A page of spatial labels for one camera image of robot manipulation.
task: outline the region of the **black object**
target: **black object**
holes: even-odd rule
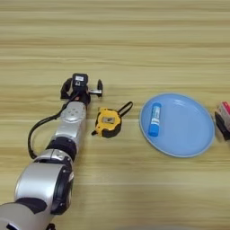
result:
[[[15,228],[14,226],[12,226],[11,224],[8,224],[6,226],[6,228],[9,229],[9,230],[18,230],[17,228]]]
[[[36,159],[34,163],[44,163],[44,164],[60,164],[60,160],[58,159]],[[71,162],[69,161],[69,157],[65,156],[64,160],[61,161],[63,165],[65,165],[69,170],[72,170]]]
[[[58,149],[67,153],[74,161],[76,156],[76,145],[73,140],[67,137],[56,137],[52,139],[47,146],[47,149]]]
[[[73,74],[72,78],[68,78],[61,88],[61,100],[68,100],[78,93],[77,101],[87,106],[91,101],[87,86],[88,79],[89,76],[87,74]]]
[[[103,137],[106,137],[106,138],[111,138],[111,137],[115,137],[117,136],[119,133],[120,133],[120,130],[121,130],[121,124],[122,124],[122,121],[120,122],[120,124],[118,124],[114,130],[108,130],[108,129],[104,129],[102,131],[102,136]]]
[[[230,140],[230,132],[227,130],[224,120],[222,119],[220,114],[217,112],[215,112],[215,119],[216,119],[217,127],[219,128],[222,135],[224,136],[224,139]]]
[[[100,80],[100,79],[97,82],[97,89],[102,91],[102,93],[97,94],[97,96],[98,97],[102,97],[102,94],[103,94],[103,84],[102,84],[102,80]]]
[[[56,230],[54,224],[49,224],[46,230]]]
[[[52,202],[52,215],[62,215],[70,206],[71,194],[73,188],[73,179],[71,177],[72,170],[63,166],[58,177],[54,191]]]
[[[15,203],[26,206],[33,212],[33,214],[40,213],[47,208],[47,203],[44,200],[37,198],[20,198],[17,199]]]

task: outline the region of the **tape measure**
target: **tape measure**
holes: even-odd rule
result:
[[[120,110],[115,111],[108,108],[100,108],[96,120],[96,128],[92,135],[101,137],[115,137],[121,130],[122,117],[133,107],[133,102],[128,102]]]

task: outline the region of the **wood grain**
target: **wood grain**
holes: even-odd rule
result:
[[[204,155],[171,158],[138,126],[158,93],[187,94],[211,114],[230,101],[229,11],[228,0],[1,0],[0,202],[13,200],[31,161],[31,126],[59,109],[62,83],[83,72],[91,87],[103,80],[104,97],[89,108],[73,203],[57,230],[229,229],[230,145],[217,138]],[[91,137],[98,107],[130,100],[116,138]],[[36,133],[38,152],[56,126]]]

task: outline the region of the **glue stick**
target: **glue stick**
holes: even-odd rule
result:
[[[157,137],[159,134],[161,107],[162,105],[160,103],[153,104],[152,116],[148,128],[148,135],[151,137]]]

